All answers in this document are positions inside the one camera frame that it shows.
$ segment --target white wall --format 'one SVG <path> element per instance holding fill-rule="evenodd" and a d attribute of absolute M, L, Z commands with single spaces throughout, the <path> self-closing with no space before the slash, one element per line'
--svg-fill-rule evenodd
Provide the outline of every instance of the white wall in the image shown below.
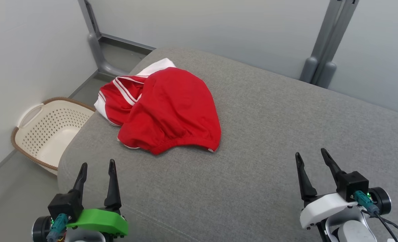
<path fill-rule="evenodd" d="M 0 0 L 0 162 L 25 110 L 96 71 L 87 34 L 77 0 Z"/>
<path fill-rule="evenodd" d="M 329 89 L 398 111 L 398 0 L 360 0 Z"/>
<path fill-rule="evenodd" d="M 299 78 L 329 0 L 89 0 L 102 33 L 186 46 Z"/>

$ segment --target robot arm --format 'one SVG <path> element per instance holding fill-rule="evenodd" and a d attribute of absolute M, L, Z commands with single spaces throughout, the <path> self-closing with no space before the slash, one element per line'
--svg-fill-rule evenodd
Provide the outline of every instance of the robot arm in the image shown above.
<path fill-rule="evenodd" d="M 73 188 L 56 194 L 48 205 L 50 216 L 39 217 L 32 228 L 33 242 L 112 242 L 128 233 L 128 224 L 120 215 L 121 199 L 116 164 L 110 160 L 110 183 L 104 208 L 84 209 L 82 193 L 87 180 L 83 163 Z"/>
<path fill-rule="evenodd" d="M 367 224 L 370 215 L 362 210 L 373 205 L 377 207 L 378 215 L 388 214 L 391 211 L 390 197 L 380 187 L 368 188 L 369 181 L 359 172 L 346 173 L 341 170 L 327 150 L 321 149 L 321 152 L 337 189 L 336 193 L 318 196 L 305 172 L 301 155 L 296 153 L 299 187 L 304 201 L 300 216 L 302 228 L 310 230 L 316 226 L 324 242 L 377 241 Z M 339 227 L 331 231 L 331 226 Z"/>

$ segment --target circular motor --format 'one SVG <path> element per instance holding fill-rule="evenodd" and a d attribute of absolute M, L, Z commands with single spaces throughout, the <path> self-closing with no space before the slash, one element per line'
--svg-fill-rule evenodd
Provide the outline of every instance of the circular motor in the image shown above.
<path fill-rule="evenodd" d="M 392 210 L 392 201 L 387 192 L 381 187 L 368 189 L 374 204 L 380 209 L 379 215 L 389 214 Z"/>
<path fill-rule="evenodd" d="M 50 233 L 51 216 L 40 216 L 32 227 L 33 242 L 47 242 L 47 235 Z"/>

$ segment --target gray sofa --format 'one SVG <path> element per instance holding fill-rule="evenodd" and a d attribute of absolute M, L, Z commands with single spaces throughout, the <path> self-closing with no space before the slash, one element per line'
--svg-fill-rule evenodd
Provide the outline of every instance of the gray sofa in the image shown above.
<path fill-rule="evenodd" d="M 156 49 L 132 71 L 168 57 L 210 89 L 222 126 L 216 153 L 175 147 L 154 156 L 117 141 L 98 113 L 63 154 L 61 192 L 88 163 L 83 204 L 102 207 L 108 162 L 115 159 L 129 236 L 119 241 L 320 241 L 302 230 L 295 153 L 319 194 L 335 192 L 320 148 L 391 196 L 398 224 L 398 113 L 194 49 Z M 379 241 L 390 238 L 377 219 Z"/>

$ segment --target white plastic basket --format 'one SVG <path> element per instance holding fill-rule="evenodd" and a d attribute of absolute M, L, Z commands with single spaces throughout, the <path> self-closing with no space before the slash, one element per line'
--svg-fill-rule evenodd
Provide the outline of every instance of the white plastic basket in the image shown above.
<path fill-rule="evenodd" d="M 23 114 L 12 132 L 12 145 L 57 175 L 64 150 L 94 111 L 69 98 L 51 98 Z"/>

